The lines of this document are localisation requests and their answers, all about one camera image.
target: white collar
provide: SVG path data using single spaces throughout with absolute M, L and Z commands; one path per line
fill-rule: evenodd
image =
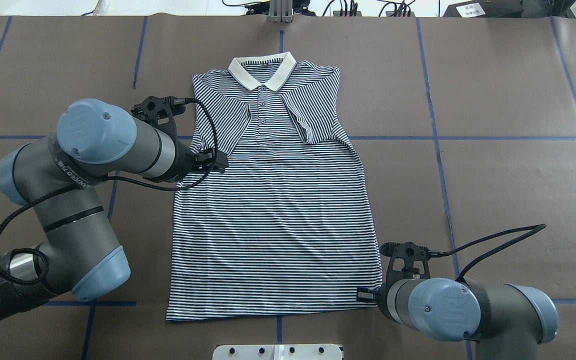
M 252 77 L 242 66 L 242 62 L 263 62 L 266 60 L 279 60 L 281 64 L 270 80 L 264 84 Z M 237 80 L 244 88 L 254 90 L 261 85 L 267 87 L 272 91 L 278 91 L 284 84 L 288 77 L 293 72 L 297 61 L 290 52 L 282 52 L 281 54 L 266 55 L 266 56 L 252 56 L 252 57 L 235 57 L 228 66 L 228 71 L 235 80 Z

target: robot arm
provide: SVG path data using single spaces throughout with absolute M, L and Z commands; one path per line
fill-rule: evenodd
M 555 338 L 559 315 L 544 292 L 483 285 L 461 275 L 457 280 L 430 278 L 428 260 L 436 251 L 412 242 L 386 243 L 380 250 L 390 256 L 386 283 L 375 290 L 358 289 L 357 298 L 377 303 L 388 319 L 435 340 L 474 341 L 477 360 L 536 360 L 538 344 Z M 398 258 L 404 260 L 401 270 L 393 269 Z
M 0 320 L 68 291 L 91 301 L 128 280 L 123 247 L 92 188 L 100 177 L 120 170 L 174 183 L 190 172 L 224 171 L 223 153 L 196 154 L 178 141 L 174 116 L 188 101 L 194 99 L 150 96 L 132 109 L 137 119 L 83 99 L 62 114 L 56 132 L 0 161 L 0 190 L 14 203 L 58 193 L 34 206 L 46 235 L 34 248 L 39 253 L 0 256 Z

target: striped polo shirt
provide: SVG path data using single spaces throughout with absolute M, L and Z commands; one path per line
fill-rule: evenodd
M 379 286 L 382 267 L 364 168 L 337 117 L 339 68 L 238 57 L 192 84 L 229 167 L 175 193 L 166 319 L 370 306 L 356 289 Z M 197 112 L 194 152 L 213 146 Z

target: folded sleeve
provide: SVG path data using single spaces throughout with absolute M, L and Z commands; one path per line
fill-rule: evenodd
M 334 68 L 326 77 L 280 95 L 305 144 L 317 144 L 334 138 L 333 128 L 338 121 L 338 89 L 339 68 Z
M 210 112 L 210 117 L 217 130 L 218 148 L 230 157 L 250 122 L 249 105 L 215 92 L 201 82 L 198 77 L 194 77 L 192 80 L 194 96 Z M 197 117 L 190 150 L 198 153 L 201 150 L 213 148 L 215 141 L 206 112 L 199 105 L 197 105 L 196 112 Z

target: cable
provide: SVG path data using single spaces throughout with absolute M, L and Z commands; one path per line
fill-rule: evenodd
M 4 219 L 4 221 L 2 221 L 2 223 L 0 224 L 0 236 L 2 235 L 4 229 L 6 229 L 6 227 L 10 224 L 10 222 L 13 221 L 14 218 L 18 217 L 20 214 L 25 212 L 26 210 L 34 207 L 35 205 L 38 205 L 39 203 L 43 203 L 44 201 L 46 201 L 50 198 L 54 198 L 57 195 L 65 194 L 67 192 L 74 191 L 76 189 L 78 189 L 78 187 L 75 185 L 64 187 L 62 189 L 57 189 L 55 191 L 52 191 L 48 194 L 45 194 L 44 196 L 41 196 L 40 198 L 37 198 L 36 200 L 31 201 L 31 202 L 27 203 L 26 205 L 18 208 L 15 212 L 8 215 L 8 217 L 6 219 Z M 13 275 L 10 275 L 10 270 L 9 269 L 4 270 L 2 268 L 2 266 L 0 265 L 0 276 L 2 278 L 4 278 L 5 280 L 8 280 L 11 283 L 19 284 L 19 285 L 37 284 L 46 278 L 46 275 L 48 275 L 48 257 L 45 255 L 45 253 L 43 253 L 37 249 L 34 249 L 34 248 L 27 248 L 27 247 L 26 248 L 16 248 L 16 249 L 12 250 L 10 253 L 10 260 L 8 260 L 8 266 L 10 266 L 10 262 L 12 262 L 12 259 L 15 257 L 15 255 L 18 255 L 18 254 L 32 254 L 32 255 L 35 255 L 35 256 L 38 256 L 39 258 L 41 258 L 41 260 L 43 261 L 43 269 L 42 269 L 41 273 L 34 280 L 22 280 L 21 278 L 16 278 Z
M 334 2 L 335 2 L 335 0 L 330 0 L 328 5 L 326 5 L 326 8 L 324 9 L 324 12 L 321 13 L 321 16 L 326 16 L 326 12 L 328 11 L 330 5 L 332 5 L 332 3 L 334 3 Z
M 388 2 L 386 2 L 386 4 L 381 8 L 381 11 L 379 11 L 379 14 L 377 15 L 377 18 L 379 18 L 380 16 L 382 16 L 382 13 L 384 13 L 384 9 L 386 9 L 386 7 L 389 6 L 390 4 L 395 5 L 395 11 L 397 11 L 397 2 L 388 1 Z
M 142 187 L 146 187 L 149 189 L 154 189 L 156 191 L 165 191 L 165 192 L 185 191 L 187 189 L 194 188 L 197 185 L 199 185 L 201 182 L 203 182 L 203 180 L 205 180 L 205 178 L 208 177 L 208 174 L 210 174 L 210 172 L 215 167 L 215 162 L 217 162 L 217 153 L 218 153 L 218 149 L 219 149 L 218 144 L 217 144 L 217 128 L 215 128 L 215 122 L 213 121 L 213 117 L 210 116 L 210 112 L 208 112 L 208 109 L 206 109 L 206 106 L 204 105 L 203 102 L 201 102 L 201 100 L 199 100 L 197 98 L 186 97 L 185 103 L 196 103 L 197 105 L 199 105 L 201 107 L 203 112 L 206 114 L 206 118 L 208 118 L 208 123 L 210 124 L 210 129 L 212 130 L 212 141 L 214 142 L 214 146 L 213 146 L 214 156 L 212 158 L 212 162 L 210 163 L 210 166 L 208 167 L 208 169 L 206 169 L 206 171 L 203 173 L 203 175 L 197 181 L 193 182 L 190 185 L 186 185 L 186 186 L 164 187 L 164 186 L 157 186 L 157 185 L 149 184 L 147 182 L 142 182 L 139 180 L 135 180 L 134 178 L 123 177 L 123 176 L 103 175 L 103 176 L 99 177 L 99 180 L 101 180 L 103 182 L 107 182 L 109 180 L 119 180 L 120 182 L 131 183 L 131 184 L 140 185 Z
M 518 228 L 511 228 L 510 230 L 505 230 L 502 232 L 498 232 L 496 234 L 492 234 L 492 235 L 488 235 L 486 237 L 482 237 L 481 239 L 476 239 L 474 241 L 471 241 L 467 244 L 465 244 L 464 246 L 459 246 L 458 248 L 455 248 L 453 250 L 450 251 L 428 251 L 428 256 L 430 258 L 443 258 L 444 256 L 450 256 L 453 255 L 455 253 L 458 253 L 459 251 L 462 251 L 466 248 L 470 248 L 473 245 L 477 245 L 479 243 L 485 242 L 487 240 L 490 239 L 494 239 L 494 238 L 498 238 L 498 237 L 503 237 L 503 235 L 507 235 L 507 234 L 512 234 L 512 233 L 518 233 L 520 231 L 528 231 L 528 230 L 533 230 L 535 228 L 536 225 L 533 226 L 526 226 L 526 227 L 518 227 Z
M 395 12 L 391 16 L 400 16 L 400 14 L 402 14 L 402 11 L 404 10 L 405 6 L 406 6 L 406 2 L 404 2 L 404 0 L 402 0 L 402 2 L 399 4 L 399 7 L 395 6 Z
M 469 264 L 466 265 L 466 267 L 464 267 L 462 269 L 462 271 L 459 273 L 459 276 L 457 276 L 457 278 L 455 279 L 455 281 L 457 282 L 463 282 L 464 281 L 464 276 L 466 275 L 466 273 L 472 269 L 475 265 L 477 265 L 479 262 L 481 262 L 482 260 L 495 255 L 496 253 L 499 253 L 500 251 L 509 248 L 510 246 L 513 246 L 514 244 L 519 243 L 520 241 L 532 237 L 532 235 L 535 235 L 537 233 L 539 233 L 541 230 L 543 230 L 544 228 L 546 228 L 546 224 L 542 223 L 539 225 L 533 225 L 533 226 L 528 226 L 528 227 L 522 227 L 522 228 L 514 228 L 513 230 L 506 230 L 503 232 L 499 232 L 498 234 L 494 234 L 494 235 L 490 235 L 487 237 L 483 237 L 483 239 L 478 239 L 473 241 L 472 243 L 466 244 L 464 246 L 461 246 L 460 248 L 456 248 L 455 250 L 452 251 L 448 251 L 448 253 L 456 253 L 457 251 L 461 251 L 465 248 L 468 248 L 468 246 L 474 245 L 474 244 L 478 244 L 480 242 L 484 242 L 486 240 L 492 239 L 492 238 L 496 238 L 496 237 L 500 237 L 501 235 L 504 234 L 510 234 L 510 233 L 516 233 L 518 231 L 526 231 L 526 230 L 530 230 L 528 232 L 526 232 L 525 234 L 522 234 L 518 237 L 515 237 L 514 239 L 505 242 L 504 244 L 501 244 L 500 246 L 497 246 L 496 248 L 483 253 L 482 255 L 478 256 L 477 258 L 475 258 L 474 260 L 472 260 Z
M 233 7 L 233 8 L 245 7 L 246 5 L 261 4 L 261 2 L 259 2 L 259 1 L 247 2 L 247 3 L 245 3 L 245 4 L 227 4 L 226 2 L 224 2 L 224 0 L 221 0 L 221 3 L 224 4 L 224 5 L 227 6 L 227 7 Z

